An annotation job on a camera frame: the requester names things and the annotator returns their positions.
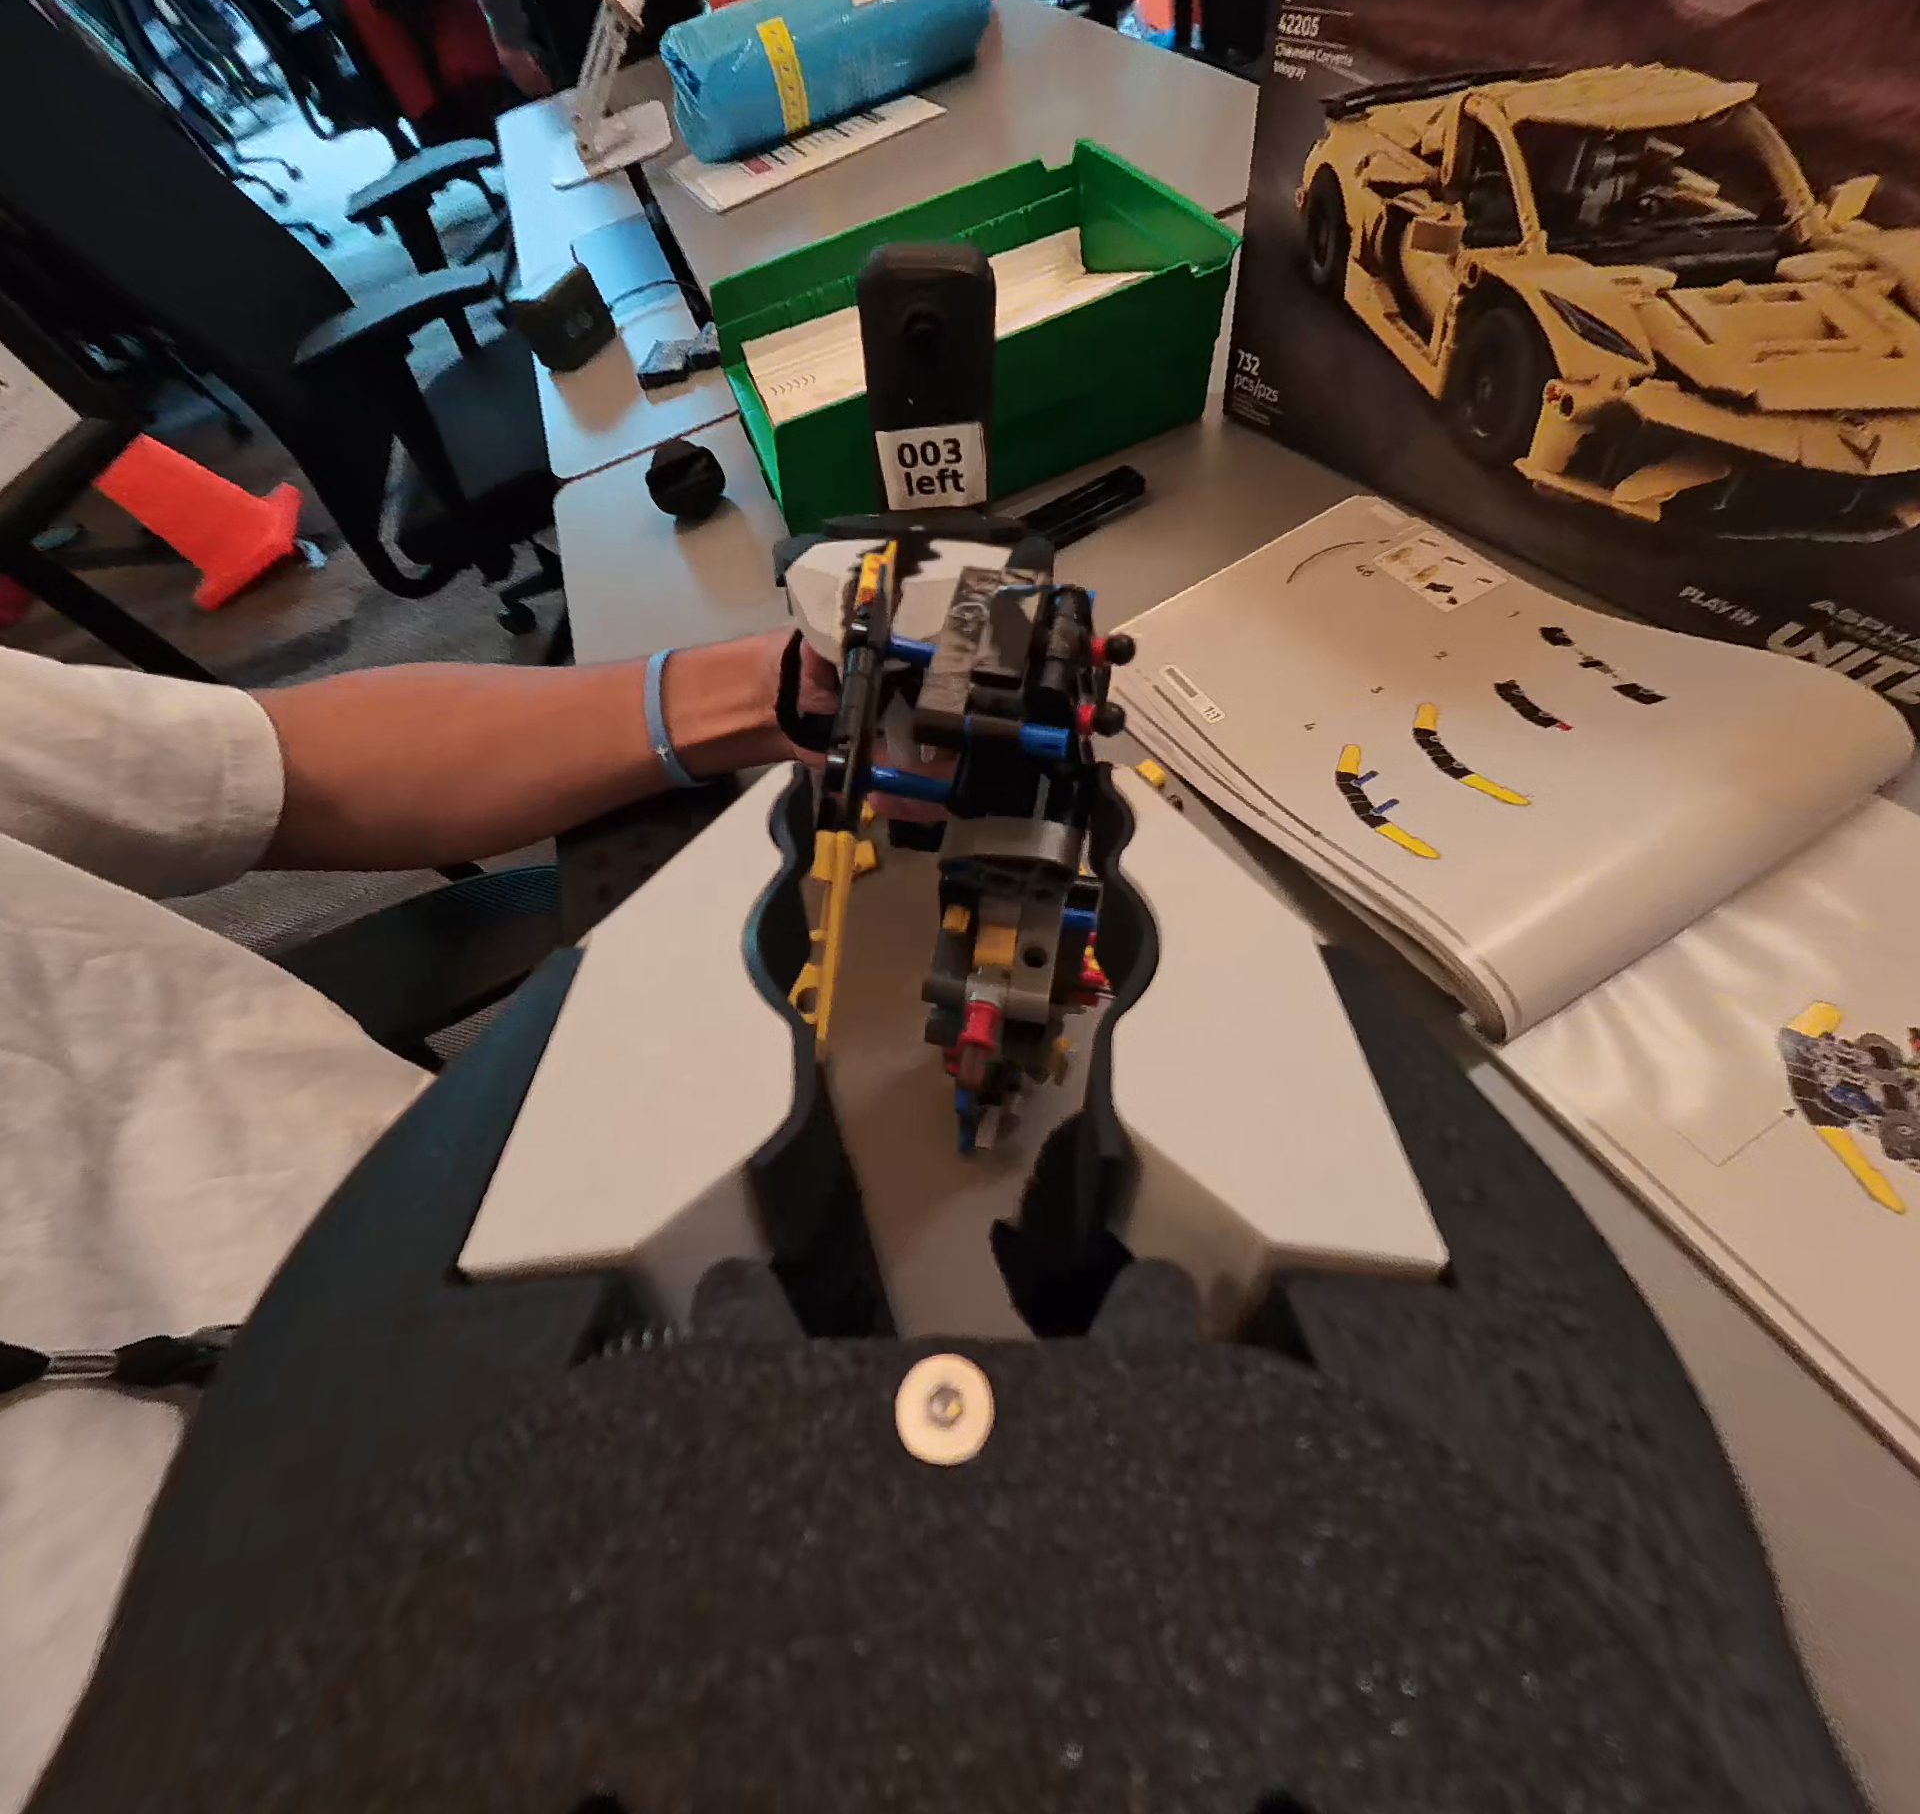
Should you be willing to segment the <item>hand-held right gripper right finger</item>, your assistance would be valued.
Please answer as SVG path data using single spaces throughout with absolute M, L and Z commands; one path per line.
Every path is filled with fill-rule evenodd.
M 1163 1261 L 1199 1306 L 1295 1275 L 1434 1283 L 1448 1247 L 1312 927 L 1142 775 L 1096 775 L 1112 996 L 1019 1204 L 1019 1304 Z

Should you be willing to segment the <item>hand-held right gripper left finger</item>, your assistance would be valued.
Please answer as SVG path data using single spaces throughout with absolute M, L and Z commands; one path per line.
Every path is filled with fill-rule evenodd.
M 581 943 L 459 1253 L 466 1279 L 613 1275 L 645 1324 L 754 1257 L 808 1336 L 885 1333 L 857 1175 L 812 1029 L 812 789 L 768 772 Z

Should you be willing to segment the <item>grey black lego chassis assembly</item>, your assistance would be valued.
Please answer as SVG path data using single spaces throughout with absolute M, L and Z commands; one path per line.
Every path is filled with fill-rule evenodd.
M 1053 569 L 1053 543 L 1022 537 L 959 569 L 934 638 L 891 639 L 917 681 L 910 739 L 948 760 L 921 781 L 942 811 L 921 1000 L 966 1155 L 1064 1077 L 1068 1015 L 1109 991 L 1088 866 L 1094 739 L 1123 721 L 1109 680 L 1133 641 L 1102 633 L 1090 594 Z

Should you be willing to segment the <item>yellow and black lego arc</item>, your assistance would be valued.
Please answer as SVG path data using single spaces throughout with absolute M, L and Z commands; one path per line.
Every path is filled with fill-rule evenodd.
M 862 811 L 872 789 L 882 689 L 899 602 L 899 543 L 888 540 L 860 559 L 845 629 L 839 700 L 823 749 L 811 878 L 818 913 L 808 959 L 790 1000 L 812 1029 L 817 1058 L 827 1058 L 832 1013 L 857 878 Z

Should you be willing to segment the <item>person's left forearm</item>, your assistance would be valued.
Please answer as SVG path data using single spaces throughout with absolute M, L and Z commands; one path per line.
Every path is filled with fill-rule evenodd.
M 254 703 L 282 765 L 272 869 L 484 860 L 668 786 L 640 666 L 393 666 Z

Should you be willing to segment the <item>black lego beams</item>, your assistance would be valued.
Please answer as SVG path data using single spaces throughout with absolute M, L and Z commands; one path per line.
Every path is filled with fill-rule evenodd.
M 1145 500 L 1146 479 L 1130 464 L 1112 466 L 1090 481 L 1048 496 L 1022 515 L 996 515 L 986 540 L 1002 545 L 1042 542 L 1060 552 L 1118 520 Z

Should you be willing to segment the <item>lego set box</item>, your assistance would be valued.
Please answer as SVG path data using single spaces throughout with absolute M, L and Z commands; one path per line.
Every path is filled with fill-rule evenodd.
M 1222 411 L 1918 703 L 1918 0 L 1270 0 Z

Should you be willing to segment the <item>white box in bin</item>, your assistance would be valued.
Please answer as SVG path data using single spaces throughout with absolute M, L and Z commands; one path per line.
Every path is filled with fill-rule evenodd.
M 1025 333 L 1151 275 L 1150 268 L 1090 269 L 1076 229 L 1013 246 L 989 264 L 996 281 L 996 339 Z M 868 391 L 855 306 L 749 339 L 743 346 L 743 366 L 776 426 Z

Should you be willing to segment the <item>black round knob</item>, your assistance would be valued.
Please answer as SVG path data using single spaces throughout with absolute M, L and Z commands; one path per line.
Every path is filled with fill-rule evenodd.
M 650 454 L 644 483 L 654 507 L 687 527 L 712 519 L 728 492 L 720 458 L 691 437 L 661 441 Z

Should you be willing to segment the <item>green plastic bin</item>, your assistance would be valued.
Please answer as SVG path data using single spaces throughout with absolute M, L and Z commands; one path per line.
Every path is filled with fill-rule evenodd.
M 857 317 L 859 271 L 885 242 L 970 242 L 1001 264 L 1060 239 L 1079 244 L 1090 273 L 1122 284 L 1031 323 L 1011 323 L 998 295 L 989 496 L 1001 500 L 1199 413 L 1239 246 L 1206 206 L 1080 138 L 1062 165 L 1032 159 L 981 176 L 712 284 L 722 370 L 790 530 L 883 505 L 868 402 L 804 402 L 776 419 L 749 345 Z

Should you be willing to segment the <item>white printed paper sheet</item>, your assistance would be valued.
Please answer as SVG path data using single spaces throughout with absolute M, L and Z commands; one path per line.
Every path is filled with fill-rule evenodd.
M 668 170 L 668 178 L 704 214 L 724 216 L 908 129 L 938 122 L 944 112 L 947 109 L 931 98 L 892 98 L 728 162 L 701 162 L 687 154 Z

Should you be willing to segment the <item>blue wristband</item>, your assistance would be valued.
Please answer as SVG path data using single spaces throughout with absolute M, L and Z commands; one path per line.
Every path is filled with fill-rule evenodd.
M 658 774 L 673 789 L 695 789 L 704 781 L 686 769 L 666 717 L 664 680 L 677 649 L 657 649 L 644 665 L 644 723 Z

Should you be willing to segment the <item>dark mesh chair seat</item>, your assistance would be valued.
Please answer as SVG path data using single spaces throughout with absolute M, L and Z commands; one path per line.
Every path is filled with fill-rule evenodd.
M 505 1000 L 561 945 L 555 864 L 480 871 L 298 943 L 276 965 L 379 1047 L 438 1071 L 430 1041 Z

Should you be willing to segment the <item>blue wrapped roll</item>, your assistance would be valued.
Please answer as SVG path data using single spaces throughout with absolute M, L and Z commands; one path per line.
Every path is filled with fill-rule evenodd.
M 975 58 L 993 0 L 738 0 L 673 25 L 675 124 L 728 162 L 900 98 Z

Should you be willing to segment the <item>white instruction booklet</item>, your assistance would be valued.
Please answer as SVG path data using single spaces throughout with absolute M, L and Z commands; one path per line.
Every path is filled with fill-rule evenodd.
M 1916 1460 L 1914 738 L 1864 649 L 1617 620 L 1369 497 L 1126 629 L 1146 752 L 1395 939 Z

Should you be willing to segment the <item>small black box device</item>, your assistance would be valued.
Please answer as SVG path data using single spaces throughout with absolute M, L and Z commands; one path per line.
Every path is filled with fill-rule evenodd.
M 588 266 L 569 264 L 505 293 L 505 314 L 535 358 L 555 374 L 589 366 L 619 339 L 608 298 Z

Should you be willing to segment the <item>black office chair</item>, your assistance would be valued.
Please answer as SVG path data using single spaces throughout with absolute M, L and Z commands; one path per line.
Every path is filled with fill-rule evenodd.
M 388 227 L 413 271 L 352 296 L 300 339 L 293 367 L 327 413 L 313 481 L 372 581 L 421 602 L 474 574 L 499 626 L 522 638 L 540 626 L 535 600 L 561 592 L 547 542 L 559 483 L 533 348 L 505 323 L 480 339 L 470 317 L 505 317 L 511 226 L 484 181 L 497 159 L 487 138 L 425 147 L 349 199 L 349 220 Z M 483 188 L 495 223 L 484 246 L 452 258 L 432 201 L 459 179 Z

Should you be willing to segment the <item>white printed t-shirt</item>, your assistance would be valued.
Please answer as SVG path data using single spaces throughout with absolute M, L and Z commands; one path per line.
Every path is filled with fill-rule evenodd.
M 282 803 L 248 693 L 4 649 L 4 1339 L 245 1321 L 427 1085 L 171 907 L 248 873 Z

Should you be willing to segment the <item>red jacket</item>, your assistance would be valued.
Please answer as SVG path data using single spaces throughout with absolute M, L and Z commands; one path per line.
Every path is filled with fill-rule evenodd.
M 488 138 L 509 79 L 479 0 L 341 0 L 425 143 Z

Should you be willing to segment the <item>orange traffic cone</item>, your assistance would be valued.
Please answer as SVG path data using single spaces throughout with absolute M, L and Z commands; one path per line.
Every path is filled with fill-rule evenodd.
M 256 497 L 152 435 L 135 435 L 92 486 L 199 571 L 195 604 L 216 612 L 295 557 L 300 489 Z

